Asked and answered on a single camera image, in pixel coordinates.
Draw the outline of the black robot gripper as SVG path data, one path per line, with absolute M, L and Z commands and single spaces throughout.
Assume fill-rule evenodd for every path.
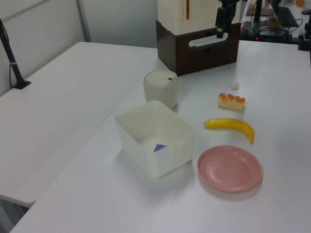
M 215 26 L 217 27 L 217 38 L 223 38 L 223 32 L 230 30 L 236 13 L 238 0 L 220 0 L 221 7 L 217 9 Z

